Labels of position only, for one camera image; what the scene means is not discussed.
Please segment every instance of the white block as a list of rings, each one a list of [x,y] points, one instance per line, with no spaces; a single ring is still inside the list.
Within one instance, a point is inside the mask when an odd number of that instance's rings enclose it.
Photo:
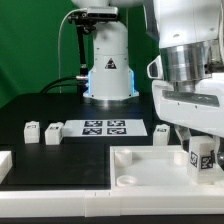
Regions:
[[[216,179],[216,165],[213,164],[211,151],[215,142],[209,136],[190,138],[188,175],[197,182],[210,183]]]
[[[9,151],[0,152],[0,183],[12,168],[12,154]]]
[[[63,138],[63,132],[62,132],[63,127],[64,127],[64,124],[61,122],[52,123],[49,125],[49,127],[45,131],[46,145],[60,144]]]
[[[0,218],[85,216],[85,191],[0,192]]]
[[[39,143],[40,141],[40,124],[39,122],[27,122],[24,128],[24,140],[26,144]]]
[[[170,127],[168,125],[157,125],[153,133],[153,145],[165,146],[168,145],[170,139]]]
[[[115,165],[127,167],[132,164],[132,151],[128,148],[115,151]]]

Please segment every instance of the black cable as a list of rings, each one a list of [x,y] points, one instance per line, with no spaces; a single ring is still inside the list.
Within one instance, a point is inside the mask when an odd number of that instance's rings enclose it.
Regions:
[[[46,85],[41,91],[40,93],[44,93],[46,89],[48,89],[49,87],[53,86],[54,84],[57,83],[61,83],[64,81],[69,81],[69,80],[76,80],[76,76],[70,76],[70,77],[65,77],[65,78],[61,78],[61,79],[57,79],[51,83],[49,83],[48,85]]]
[[[49,90],[54,89],[54,88],[59,88],[59,87],[69,87],[69,86],[83,86],[83,84],[60,84],[60,85],[54,85],[54,86],[50,86],[48,87],[44,92],[47,93]]]
[[[78,36],[79,59],[80,59],[80,74],[87,75],[88,68],[86,64],[85,46],[84,46],[82,29],[83,27],[79,26],[79,23],[76,21],[76,32]]]

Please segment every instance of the white cube with black marking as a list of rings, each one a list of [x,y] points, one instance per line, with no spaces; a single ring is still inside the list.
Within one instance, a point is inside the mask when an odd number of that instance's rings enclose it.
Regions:
[[[63,138],[63,127],[64,124],[61,122],[52,123],[45,131],[45,142],[46,145],[60,145]]]
[[[190,138],[187,172],[198,184],[211,183],[216,178],[214,148],[215,142],[209,136]]]
[[[157,125],[153,133],[153,145],[165,146],[168,145],[170,139],[170,126],[163,124]]]
[[[36,121],[27,122],[24,128],[25,144],[39,143],[40,124]]]

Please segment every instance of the black table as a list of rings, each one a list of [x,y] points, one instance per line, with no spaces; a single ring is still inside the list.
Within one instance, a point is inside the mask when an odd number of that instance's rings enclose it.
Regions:
[[[67,137],[59,146],[45,145],[44,131],[50,123],[107,119],[143,119],[148,136]],[[24,144],[23,130],[29,121],[40,122],[39,144]],[[84,104],[74,94],[18,96],[0,110],[0,150],[13,152],[13,168],[0,185],[0,191],[110,189],[110,146],[152,145],[152,133],[159,123],[152,96],[147,94],[141,95],[137,104],[110,109]],[[174,134],[170,143],[177,143]],[[222,215],[71,217],[0,219],[0,223],[218,224],[223,223],[223,218]]]

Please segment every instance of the green wall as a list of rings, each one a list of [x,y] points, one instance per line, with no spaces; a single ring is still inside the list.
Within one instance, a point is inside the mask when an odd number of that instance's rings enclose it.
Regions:
[[[39,92],[58,78],[58,31],[64,16],[74,8],[70,0],[0,0],[0,107],[19,94]],[[146,66],[158,51],[156,43],[145,34],[143,8],[122,9],[121,14],[129,27],[130,67],[136,73],[136,88],[151,91]],[[90,36],[85,37],[85,45],[91,67]],[[74,25],[66,24],[62,76],[78,73],[76,32]]]

